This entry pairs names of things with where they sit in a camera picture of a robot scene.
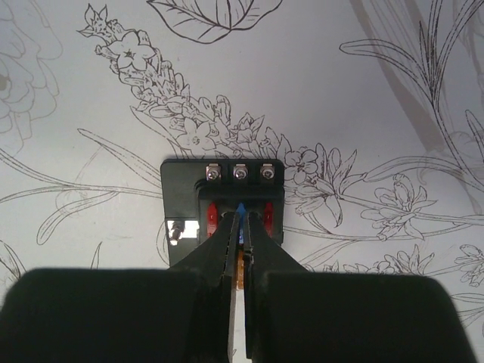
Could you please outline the red blade fuse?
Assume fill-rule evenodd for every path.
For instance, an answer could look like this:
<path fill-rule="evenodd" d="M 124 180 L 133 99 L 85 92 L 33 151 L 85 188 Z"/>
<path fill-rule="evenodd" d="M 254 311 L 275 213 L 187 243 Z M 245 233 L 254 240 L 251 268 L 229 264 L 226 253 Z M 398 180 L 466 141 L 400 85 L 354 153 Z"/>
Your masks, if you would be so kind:
<path fill-rule="evenodd" d="M 212 202 L 209 204 L 206 211 L 206 234 L 207 237 L 212 237 L 218 228 L 218 209 L 217 205 Z"/>
<path fill-rule="evenodd" d="M 271 237 L 273 233 L 273 218 L 274 218 L 273 203 L 267 202 L 264 208 L 263 225 L 269 237 Z"/>

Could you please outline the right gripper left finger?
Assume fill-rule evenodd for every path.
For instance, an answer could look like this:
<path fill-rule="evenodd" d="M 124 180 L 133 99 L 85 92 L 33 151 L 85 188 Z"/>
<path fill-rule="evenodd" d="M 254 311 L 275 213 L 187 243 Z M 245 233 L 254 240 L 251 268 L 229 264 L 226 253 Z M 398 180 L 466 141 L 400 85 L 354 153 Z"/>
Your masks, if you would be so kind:
<path fill-rule="evenodd" d="M 169 268 L 197 282 L 185 362 L 231 362 L 240 216 L 228 212 L 211 237 Z"/>

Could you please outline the black fuse box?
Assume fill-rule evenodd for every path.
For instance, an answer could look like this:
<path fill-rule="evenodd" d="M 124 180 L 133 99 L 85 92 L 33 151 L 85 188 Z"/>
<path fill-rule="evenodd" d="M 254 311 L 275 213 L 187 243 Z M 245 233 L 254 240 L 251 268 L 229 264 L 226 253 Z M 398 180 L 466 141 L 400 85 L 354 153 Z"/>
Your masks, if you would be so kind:
<path fill-rule="evenodd" d="M 263 220 L 273 203 L 272 238 L 283 242 L 284 165 L 277 159 L 167 159 L 160 166 L 169 265 L 205 242 L 206 211 L 217 205 L 219 219 L 244 203 Z"/>

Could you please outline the orange blade fuse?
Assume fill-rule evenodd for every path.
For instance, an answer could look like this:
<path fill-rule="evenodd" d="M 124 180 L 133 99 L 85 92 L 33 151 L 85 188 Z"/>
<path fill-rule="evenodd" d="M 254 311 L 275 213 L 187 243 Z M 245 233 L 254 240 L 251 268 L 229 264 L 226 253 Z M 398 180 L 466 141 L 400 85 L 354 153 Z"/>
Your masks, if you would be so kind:
<path fill-rule="evenodd" d="M 239 255 L 237 258 L 236 289 L 244 289 L 244 258 L 242 255 Z"/>

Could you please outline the blue blade fuse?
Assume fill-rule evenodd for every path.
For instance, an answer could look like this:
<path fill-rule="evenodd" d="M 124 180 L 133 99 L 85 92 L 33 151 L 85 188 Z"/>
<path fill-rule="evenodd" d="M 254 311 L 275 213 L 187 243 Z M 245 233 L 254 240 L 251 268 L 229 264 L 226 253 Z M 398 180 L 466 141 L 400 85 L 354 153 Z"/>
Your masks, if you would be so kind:
<path fill-rule="evenodd" d="M 240 248 L 244 246 L 244 218 L 247 214 L 247 209 L 244 203 L 239 203 L 236 209 L 236 214 L 239 218 L 239 225 L 238 225 L 238 240 L 237 244 Z"/>

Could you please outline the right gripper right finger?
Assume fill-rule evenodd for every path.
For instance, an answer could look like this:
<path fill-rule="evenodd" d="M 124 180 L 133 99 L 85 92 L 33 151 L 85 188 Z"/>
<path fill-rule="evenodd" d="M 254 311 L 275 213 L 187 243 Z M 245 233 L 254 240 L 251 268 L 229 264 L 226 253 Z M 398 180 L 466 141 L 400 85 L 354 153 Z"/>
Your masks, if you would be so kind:
<path fill-rule="evenodd" d="M 300 273 L 306 269 L 269 236 L 255 212 L 244 216 L 244 312 L 246 355 L 256 362 L 262 333 L 262 292 L 270 272 Z"/>

